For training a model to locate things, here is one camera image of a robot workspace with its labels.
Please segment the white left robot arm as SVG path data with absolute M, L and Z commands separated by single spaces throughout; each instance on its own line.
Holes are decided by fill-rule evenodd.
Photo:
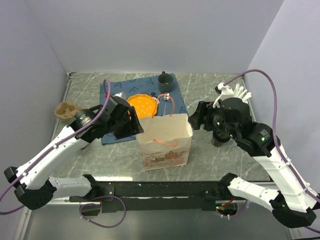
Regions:
M 143 133 L 135 108 L 119 96 L 108 97 L 104 105 L 80 110 L 59 135 L 32 160 L 4 171 L 14 194 L 23 206 L 36 210 L 53 199 L 77 196 L 94 201 L 100 185 L 90 174 L 78 178 L 57 178 L 57 167 L 96 139 L 113 134 L 118 139 Z

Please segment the brown cardboard cup carrier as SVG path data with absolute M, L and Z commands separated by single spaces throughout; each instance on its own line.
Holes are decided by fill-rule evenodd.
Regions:
M 54 110 L 55 116 L 62 121 L 69 121 L 76 113 L 81 110 L 88 109 L 88 107 L 77 106 L 74 102 L 63 101 L 58 104 Z

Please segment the cream paper gift bag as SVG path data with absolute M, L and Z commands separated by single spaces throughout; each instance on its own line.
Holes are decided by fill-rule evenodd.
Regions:
M 170 114 L 151 116 L 139 120 L 143 133 L 136 135 L 144 171 L 164 169 L 186 165 L 191 149 L 193 130 L 186 113 L 175 114 L 175 101 L 169 94 L 160 94 L 160 98 L 170 99 Z

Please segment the dark translucent coffee cup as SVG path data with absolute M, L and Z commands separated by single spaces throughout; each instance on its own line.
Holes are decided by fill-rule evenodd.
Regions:
M 218 136 L 218 135 L 212 135 L 211 138 L 211 143 L 215 146 L 215 147 L 221 147 L 223 146 L 225 143 L 227 143 L 231 138 L 229 136 Z

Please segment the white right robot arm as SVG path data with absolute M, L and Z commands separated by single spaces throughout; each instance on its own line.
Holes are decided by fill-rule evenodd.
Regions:
M 268 189 L 228 173 L 209 194 L 216 198 L 243 198 L 269 211 L 288 228 L 309 227 L 316 219 L 320 196 L 301 177 L 271 127 L 253 121 L 248 99 L 251 93 L 237 84 L 235 89 L 220 83 L 215 101 L 199 101 L 188 118 L 194 130 L 212 132 L 212 144 L 221 147 L 233 139 L 258 162 L 276 184 Z

